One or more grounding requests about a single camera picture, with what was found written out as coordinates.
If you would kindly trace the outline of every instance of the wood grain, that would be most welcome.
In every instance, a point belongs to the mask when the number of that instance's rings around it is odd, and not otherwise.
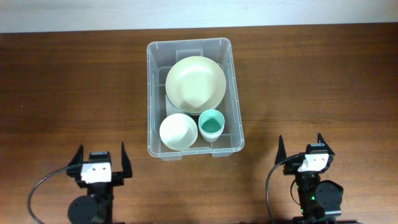
[[[162,161],[147,152],[146,46],[155,40],[227,37],[246,145],[230,157]],[[120,143],[134,177],[115,189],[114,221],[266,223],[266,176],[278,136],[287,154],[317,133],[336,153],[322,179],[345,189],[340,220],[398,220],[398,24],[120,30],[0,36],[0,222],[33,223],[26,199],[49,172]],[[278,169],[275,216],[300,215]],[[84,194],[66,175],[40,186],[33,209],[67,223]]]

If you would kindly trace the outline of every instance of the wooden table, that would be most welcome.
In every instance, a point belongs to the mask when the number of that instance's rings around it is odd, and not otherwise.
[[[146,47],[155,40],[227,37],[246,145],[230,157],[162,161],[147,152]],[[114,221],[239,223],[269,220],[265,183],[278,136],[287,154],[321,132],[336,153],[322,179],[345,189],[340,220],[398,220],[398,24],[121,30],[0,35],[0,222],[33,223],[32,186],[124,141],[134,177],[115,188]],[[279,219],[300,215],[291,176],[272,176]],[[65,174],[36,191],[33,210],[67,223],[85,194]]]

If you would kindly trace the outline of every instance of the white bowl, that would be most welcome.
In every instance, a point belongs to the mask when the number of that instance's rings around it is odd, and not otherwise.
[[[177,113],[163,120],[159,134],[168,148],[183,150],[189,148],[197,140],[198,127],[191,117]]]
[[[221,67],[211,59],[192,56],[177,62],[166,78],[166,94],[180,111],[200,114],[216,108],[226,89]]]

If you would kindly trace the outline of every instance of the gray plastic bin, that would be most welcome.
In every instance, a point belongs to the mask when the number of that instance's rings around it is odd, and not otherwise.
[[[169,70],[179,60],[190,56],[204,56],[220,65],[226,77],[226,91],[217,110],[225,117],[220,138],[206,142],[200,133],[195,143],[186,150],[174,151],[160,140],[159,128],[166,118],[165,82]],[[182,156],[208,154],[213,157],[230,156],[244,146],[241,112],[231,42],[226,38],[152,42],[147,47],[148,66],[148,152],[163,160],[179,160]]]

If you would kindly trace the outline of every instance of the cable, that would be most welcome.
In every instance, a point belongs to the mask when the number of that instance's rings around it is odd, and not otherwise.
[[[269,179],[271,178],[271,174],[273,173],[274,170],[276,170],[276,168],[278,168],[280,165],[282,165],[282,164],[284,164],[285,162],[287,162],[287,161],[289,161],[289,160],[291,160],[291,159],[293,159],[293,158],[296,158],[296,157],[298,157],[298,156],[299,156],[299,155],[289,156],[288,158],[284,159],[282,162],[276,164],[276,165],[271,169],[271,171],[269,171],[269,174],[268,174],[268,177],[267,177],[267,182],[266,182],[266,199],[267,199],[268,214],[269,214],[269,217],[271,218],[272,224],[275,224],[275,218],[274,218],[274,215],[272,214],[271,207],[270,207],[270,205],[269,205],[269,197],[268,197]]]
[[[28,198],[27,198],[27,209],[28,209],[29,214],[31,215],[31,217],[35,220],[36,224],[44,224],[44,222],[42,222],[41,220],[39,220],[39,218],[37,218],[37,217],[35,216],[35,214],[34,214],[33,211],[32,211],[32,208],[31,208],[31,206],[30,206],[30,203],[31,203],[31,200],[32,200],[32,195],[33,195],[33,193],[35,192],[35,190],[37,189],[37,187],[38,187],[40,184],[42,184],[45,180],[47,180],[48,178],[54,176],[55,174],[59,174],[59,173],[61,173],[62,171],[65,171],[65,170],[68,170],[68,169],[77,168],[77,167],[80,167],[80,166],[81,166],[81,164],[77,164],[77,165],[71,165],[71,166],[67,166],[67,167],[61,168],[61,169],[59,169],[59,170],[56,170],[56,171],[52,172],[51,174],[46,175],[45,177],[43,177],[43,179],[41,179],[41,180],[33,187],[33,189],[30,191],[29,196],[28,196]]]
[[[296,179],[293,180],[292,185],[290,186],[290,196],[292,196],[293,201],[294,201],[297,205],[300,205],[300,206],[301,206],[301,204],[298,203],[298,202],[296,201],[296,199],[294,199],[294,197],[293,197],[292,188],[293,188],[293,185],[294,185],[295,182],[296,182]]]

